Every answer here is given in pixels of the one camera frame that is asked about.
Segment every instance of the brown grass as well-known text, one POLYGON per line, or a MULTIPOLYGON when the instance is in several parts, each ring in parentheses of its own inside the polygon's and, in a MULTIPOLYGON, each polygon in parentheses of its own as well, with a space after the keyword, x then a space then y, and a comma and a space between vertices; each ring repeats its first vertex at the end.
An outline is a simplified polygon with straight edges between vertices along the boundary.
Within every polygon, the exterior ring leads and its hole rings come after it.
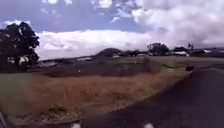
POLYGON ((42 77, 32 81, 21 103, 26 112, 17 123, 56 123, 124 108, 182 79, 180 70, 133 77, 42 77))

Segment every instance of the dirt mound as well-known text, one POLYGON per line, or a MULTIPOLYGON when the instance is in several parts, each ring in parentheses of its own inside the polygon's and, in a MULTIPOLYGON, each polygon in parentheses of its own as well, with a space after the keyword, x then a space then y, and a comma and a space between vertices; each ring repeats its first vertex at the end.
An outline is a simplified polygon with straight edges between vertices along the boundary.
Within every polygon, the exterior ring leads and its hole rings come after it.
POLYGON ((117 60, 99 60, 80 65, 71 64, 66 66, 45 68, 44 75, 51 77, 67 76, 134 76, 139 73, 156 73, 161 66, 148 59, 141 58, 132 62, 119 62, 117 60))

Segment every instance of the white cloud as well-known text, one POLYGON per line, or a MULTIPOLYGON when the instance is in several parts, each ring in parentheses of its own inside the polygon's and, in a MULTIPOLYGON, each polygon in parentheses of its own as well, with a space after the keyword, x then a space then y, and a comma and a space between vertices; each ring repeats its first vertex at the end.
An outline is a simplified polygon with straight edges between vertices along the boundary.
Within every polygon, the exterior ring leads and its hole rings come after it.
POLYGON ((14 21, 9 21, 9 20, 7 20, 7 21, 5 21, 4 22, 4 24, 5 25, 10 25, 10 24, 13 24, 13 23, 15 23, 15 24, 20 24, 22 21, 20 21, 20 20, 14 20, 14 21))
POLYGON ((146 49, 151 40, 148 34, 118 30, 43 32, 38 36, 41 45, 36 51, 40 59, 92 55, 108 47, 146 49))
POLYGON ((58 3, 58 0, 48 0, 48 3, 49 4, 56 4, 56 3, 58 3))
POLYGON ((136 23, 152 29, 153 38, 176 44, 224 46, 224 1, 222 0, 135 0, 136 23))
POLYGON ((65 1, 65 3, 67 4, 67 5, 71 5, 72 4, 72 0, 64 0, 65 1))
POLYGON ((132 17, 131 14, 125 12, 124 10, 117 9, 117 11, 118 11, 117 14, 118 14, 120 17, 124 17, 124 18, 131 18, 131 17, 132 17))
POLYGON ((119 17, 114 17, 111 21, 110 21, 110 23, 114 23, 115 21, 117 21, 117 20, 119 20, 120 18, 119 17))
POLYGON ((91 0, 90 2, 96 8, 109 8, 113 4, 112 0, 91 0))
POLYGON ((48 14, 49 12, 45 8, 41 8, 40 10, 42 13, 48 14))

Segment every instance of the field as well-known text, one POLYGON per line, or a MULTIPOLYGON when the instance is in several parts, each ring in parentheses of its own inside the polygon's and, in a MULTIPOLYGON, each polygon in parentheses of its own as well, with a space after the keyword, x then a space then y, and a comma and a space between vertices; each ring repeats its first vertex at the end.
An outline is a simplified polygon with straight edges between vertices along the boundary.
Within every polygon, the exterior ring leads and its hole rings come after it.
POLYGON ((186 65, 179 63, 183 60, 118 58, 1 74, 0 101, 16 124, 79 120, 125 108, 171 87, 188 75, 186 65))

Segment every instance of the asphalt road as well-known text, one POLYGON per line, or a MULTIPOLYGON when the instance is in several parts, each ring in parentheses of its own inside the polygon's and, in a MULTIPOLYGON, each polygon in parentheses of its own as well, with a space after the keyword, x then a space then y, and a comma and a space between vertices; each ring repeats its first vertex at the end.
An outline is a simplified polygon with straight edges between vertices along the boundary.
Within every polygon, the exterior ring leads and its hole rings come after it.
MULTIPOLYGON (((196 71, 154 97, 79 123, 81 128, 224 128, 223 98, 224 73, 196 71)), ((73 123, 23 127, 70 128, 73 123)))

